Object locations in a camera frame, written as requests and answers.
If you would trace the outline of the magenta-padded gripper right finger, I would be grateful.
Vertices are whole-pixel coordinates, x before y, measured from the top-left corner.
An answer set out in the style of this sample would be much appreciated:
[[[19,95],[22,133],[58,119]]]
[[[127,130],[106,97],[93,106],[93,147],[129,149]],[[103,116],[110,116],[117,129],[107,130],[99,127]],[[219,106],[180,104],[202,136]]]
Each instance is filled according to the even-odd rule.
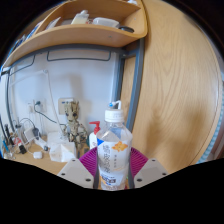
[[[168,172],[157,159],[148,159],[137,149],[131,149],[127,189],[143,187],[167,175]]]

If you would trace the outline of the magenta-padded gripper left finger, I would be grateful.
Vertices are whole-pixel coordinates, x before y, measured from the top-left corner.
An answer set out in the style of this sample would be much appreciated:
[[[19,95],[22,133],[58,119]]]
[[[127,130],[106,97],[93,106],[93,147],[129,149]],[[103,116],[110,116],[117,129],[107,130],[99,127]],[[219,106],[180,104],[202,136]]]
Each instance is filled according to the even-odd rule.
[[[93,148],[79,159],[71,159],[58,173],[58,176],[84,188],[99,187],[97,148]]]

